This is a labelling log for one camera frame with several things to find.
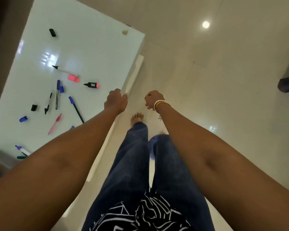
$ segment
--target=blue marker cap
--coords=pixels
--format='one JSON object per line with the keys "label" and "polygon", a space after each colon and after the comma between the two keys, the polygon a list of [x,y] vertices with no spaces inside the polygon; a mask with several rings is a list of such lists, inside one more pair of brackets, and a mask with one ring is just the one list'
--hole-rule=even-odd
{"label": "blue marker cap", "polygon": [[20,122],[24,122],[24,121],[26,121],[26,120],[28,120],[27,116],[24,116],[24,117],[22,117],[22,118],[19,119]]}
{"label": "blue marker cap", "polygon": [[73,101],[73,98],[71,96],[69,96],[68,98],[69,98],[71,104],[75,104],[75,102]]}
{"label": "blue marker cap", "polygon": [[63,86],[60,86],[60,87],[59,87],[59,91],[60,91],[60,93],[64,93],[64,88],[63,88]]}

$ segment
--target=shirt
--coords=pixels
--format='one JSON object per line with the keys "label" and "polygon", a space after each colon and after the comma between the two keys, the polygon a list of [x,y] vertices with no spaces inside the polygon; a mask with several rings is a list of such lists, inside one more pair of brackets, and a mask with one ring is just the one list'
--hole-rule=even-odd
{"label": "shirt", "polygon": [[144,198],[133,214],[127,211],[124,201],[101,214],[99,220],[89,228],[89,231],[98,230],[182,231],[194,229],[180,212],[170,207],[170,204],[162,196],[158,193],[149,195],[145,192]]}

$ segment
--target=fist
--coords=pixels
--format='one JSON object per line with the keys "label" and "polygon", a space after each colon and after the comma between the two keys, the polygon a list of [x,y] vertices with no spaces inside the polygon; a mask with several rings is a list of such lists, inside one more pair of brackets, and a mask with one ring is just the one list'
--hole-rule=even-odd
{"label": "fist", "polygon": [[149,92],[145,96],[144,99],[146,102],[145,105],[147,106],[147,109],[153,109],[153,110],[154,110],[154,104],[157,100],[165,100],[163,95],[156,90]]}
{"label": "fist", "polygon": [[113,109],[118,114],[122,113],[127,106],[127,94],[121,95],[120,89],[110,91],[104,103],[104,109]]}

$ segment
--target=forearm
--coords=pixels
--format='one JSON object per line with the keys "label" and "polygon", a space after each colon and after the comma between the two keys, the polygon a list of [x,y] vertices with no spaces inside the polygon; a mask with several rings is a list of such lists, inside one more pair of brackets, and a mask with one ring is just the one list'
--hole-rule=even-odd
{"label": "forearm", "polygon": [[1,178],[0,230],[49,230],[80,192],[117,114],[102,111]]}
{"label": "forearm", "polygon": [[234,230],[289,230],[289,190],[168,104],[158,112],[194,181]]}

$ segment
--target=leg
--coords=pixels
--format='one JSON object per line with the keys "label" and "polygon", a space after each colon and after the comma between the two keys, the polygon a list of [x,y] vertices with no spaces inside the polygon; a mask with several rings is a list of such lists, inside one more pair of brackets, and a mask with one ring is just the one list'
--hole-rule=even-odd
{"label": "leg", "polygon": [[144,193],[149,189],[148,128],[143,115],[132,118],[127,132],[100,193],[93,202],[82,230],[88,230],[94,221],[117,203],[124,201],[129,212],[135,212]]}
{"label": "leg", "polygon": [[181,212],[195,230],[213,231],[208,204],[169,135],[159,135],[153,149],[155,174],[152,189],[173,209]]}

